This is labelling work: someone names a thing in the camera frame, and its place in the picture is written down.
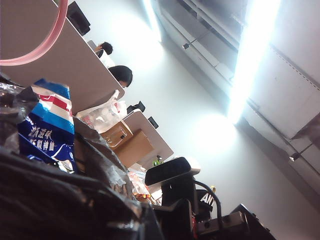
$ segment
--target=black cable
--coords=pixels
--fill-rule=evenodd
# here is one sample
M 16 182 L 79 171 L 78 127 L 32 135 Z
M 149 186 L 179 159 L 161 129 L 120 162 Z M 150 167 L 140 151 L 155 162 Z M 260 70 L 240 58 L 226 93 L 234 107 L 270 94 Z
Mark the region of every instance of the black cable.
M 215 204 L 216 204 L 216 217 L 217 217 L 217 220 L 218 220 L 219 230 L 222 230 L 223 229 L 223 221 L 222 221 L 222 213 L 221 213 L 221 203 L 219 201 L 219 198 L 211 190 L 211 188 L 208 187 L 207 185 L 205 185 L 204 183 L 196 181 L 196 180 L 194 180 L 194 183 L 199 185 L 199 186 L 201 186 L 201 187 L 203 187 L 203 188 L 205 188 L 213 196 L 213 199 L 214 199 Z

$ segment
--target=ceiling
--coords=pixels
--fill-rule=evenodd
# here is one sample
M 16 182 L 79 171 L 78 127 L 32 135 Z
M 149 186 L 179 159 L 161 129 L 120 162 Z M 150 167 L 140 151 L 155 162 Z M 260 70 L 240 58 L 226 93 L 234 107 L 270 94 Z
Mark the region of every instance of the ceiling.
M 246 9 L 252 0 L 155 0 L 167 34 L 229 96 Z M 282 0 L 269 48 L 260 64 L 243 116 L 289 155 L 307 147 L 292 139 L 319 114 L 320 2 Z M 320 195 L 320 150 L 311 146 L 288 163 Z

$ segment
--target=black hair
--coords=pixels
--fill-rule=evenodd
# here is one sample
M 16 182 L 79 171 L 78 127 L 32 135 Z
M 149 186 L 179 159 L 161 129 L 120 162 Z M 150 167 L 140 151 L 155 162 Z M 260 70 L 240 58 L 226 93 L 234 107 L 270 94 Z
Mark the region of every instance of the black hair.
M 109 67 L 108 69 L 118 82 L 123 81 L 126 83 L 126 86 L 129 87 L 132 82 L 132 71 L 130 68 L 127 66 L 118 65 Z
M 105 50 L 106 54 L 108 54 L 108 55 L 112 54 L 112 52 L 114 50 L 112 45 L 106 41 L 104 43 L 101 43 L 100 46 L 102 47 L 103 50 Z

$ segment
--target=white wall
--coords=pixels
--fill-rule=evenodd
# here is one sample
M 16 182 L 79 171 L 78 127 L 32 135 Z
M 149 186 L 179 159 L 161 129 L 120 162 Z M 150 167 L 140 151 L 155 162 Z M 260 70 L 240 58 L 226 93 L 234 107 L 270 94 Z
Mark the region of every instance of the white wall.
M 110 42 L 115 63 L 133 71 L 127 104 L 141 100 L 144 114 L 153 116 L 175 154 L 199 161 L 197 180 L 216 185 L 224 214 L 243 203 L 279 240 L 320 239 L 320 214 L 250 138 L 226 121 L 195 79 L 205 76 L 190 61 L 179 60 L 181 50 L 169 39 L 163 47 L 150 37 L 139 1 L 77 3 L 91 23 L 86 40 Z

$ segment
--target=ceiling light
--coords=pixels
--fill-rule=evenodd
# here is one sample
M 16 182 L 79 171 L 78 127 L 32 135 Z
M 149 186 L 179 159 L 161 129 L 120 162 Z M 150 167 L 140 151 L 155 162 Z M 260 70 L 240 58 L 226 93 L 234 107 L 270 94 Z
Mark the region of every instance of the ceiling light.
M 238 122 L 250 95 L 258 67 L 274 29 L 280 1 L 252 0 L 248 3 L 246 25 L 241 34 L 228 110 L 228 118 L 234 124 Z
M 161 43 L 161 32 L 159 29 L 159 25 L 157 22 L 156 14 L 152 8 L 150 0 L 143 0 L 144 8 L 146 10 L 146 14 L 148 15 L 152 31 L 156 37 L 156 39 Z

